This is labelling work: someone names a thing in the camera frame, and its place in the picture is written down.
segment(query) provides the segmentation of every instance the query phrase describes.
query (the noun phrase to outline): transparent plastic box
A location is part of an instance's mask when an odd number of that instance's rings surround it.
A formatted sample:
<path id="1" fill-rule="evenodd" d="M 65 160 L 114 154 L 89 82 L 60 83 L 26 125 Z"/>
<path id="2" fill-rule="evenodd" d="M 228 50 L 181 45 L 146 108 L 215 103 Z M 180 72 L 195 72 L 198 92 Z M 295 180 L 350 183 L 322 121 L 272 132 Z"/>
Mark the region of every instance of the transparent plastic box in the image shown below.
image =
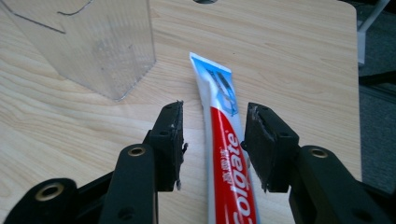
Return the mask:
<path id="1" fill-rule="evenodd" d="M 149 0 L 0 0 L 63 77 L 121 100 L 155 64 Z"/>

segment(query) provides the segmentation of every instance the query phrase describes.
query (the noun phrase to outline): toothpaste label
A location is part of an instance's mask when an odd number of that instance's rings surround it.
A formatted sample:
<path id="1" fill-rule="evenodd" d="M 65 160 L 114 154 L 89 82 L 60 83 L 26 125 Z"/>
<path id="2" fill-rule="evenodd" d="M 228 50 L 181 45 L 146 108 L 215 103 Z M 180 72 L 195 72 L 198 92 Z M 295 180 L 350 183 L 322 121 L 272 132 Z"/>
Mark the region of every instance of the toothpaste label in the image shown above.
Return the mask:
<path id="1" fill-rule="evenodd" d="M 253 189 L 239 140 L 220 110 L 211 107 L 211 116 L 216 223 L 255 223 Z"/>

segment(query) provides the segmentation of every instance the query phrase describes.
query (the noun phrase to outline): colgate toothpaste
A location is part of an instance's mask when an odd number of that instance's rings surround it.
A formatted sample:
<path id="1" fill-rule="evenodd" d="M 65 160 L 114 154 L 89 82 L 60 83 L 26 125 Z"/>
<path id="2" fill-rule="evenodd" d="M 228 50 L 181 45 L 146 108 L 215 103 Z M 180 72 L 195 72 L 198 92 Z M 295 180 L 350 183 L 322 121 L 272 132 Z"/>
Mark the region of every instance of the colgate toothpaste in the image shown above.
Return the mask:
<path id="1" fill-rule="evenodd" d="M 208 223 L 260 223 L 231 70 L 190 53 L 204 107 Z"/>

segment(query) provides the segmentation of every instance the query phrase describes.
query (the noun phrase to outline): wooden table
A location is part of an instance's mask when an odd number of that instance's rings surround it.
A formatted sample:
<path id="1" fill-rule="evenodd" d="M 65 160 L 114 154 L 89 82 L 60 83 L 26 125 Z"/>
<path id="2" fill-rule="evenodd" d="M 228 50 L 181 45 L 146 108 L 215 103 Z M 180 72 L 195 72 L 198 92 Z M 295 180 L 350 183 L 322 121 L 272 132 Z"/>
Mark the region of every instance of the wooden table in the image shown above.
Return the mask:
<path id="1" fill-rule="evenodd" d="M 141 143 L 164 105 L 184 104 L 190 143 L 182 190 L 160 193 L 161 223 L 206 223 L 204 120 L 193 51 L 233 70 L 243 127 L 248 102 L 270 106 L 301 146 L 332 150 L 361 179 L 355 9 L 334 0 L 150 2 L 155 66 L 121 102 L 59 76 L 0 11 L 0 219 L 35 184 L 82 186 Z M 286 194 L 253 179 L 262 223 L 292 223 Z"/>

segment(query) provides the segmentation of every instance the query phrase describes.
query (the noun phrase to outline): wood grain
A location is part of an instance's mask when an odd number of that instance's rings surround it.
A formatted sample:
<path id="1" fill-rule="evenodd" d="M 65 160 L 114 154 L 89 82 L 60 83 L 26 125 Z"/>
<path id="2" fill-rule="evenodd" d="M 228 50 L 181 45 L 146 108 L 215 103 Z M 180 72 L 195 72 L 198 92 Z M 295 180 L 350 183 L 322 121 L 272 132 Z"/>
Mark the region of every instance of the wood grain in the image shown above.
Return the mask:
<path id="1" fill-rule="evenodd" d="M 332 150 L 361 179 L 355 10 L 333 0 L 150 2 L 157 62 L 121 102 L 59 76 L 0 11 L 0 220 L 35 184 L 84 185 L 141 143 L 161 108 L 184 100 L 182 191 L 160 194 L 161 223 L 206 223 L 204 121 L 193 51 L 233 70 L 243 127 L 248 102 L 270 106 L 301 145 Z M 264 194 L 262 223 L 292 223 L 286 194 Z"/>

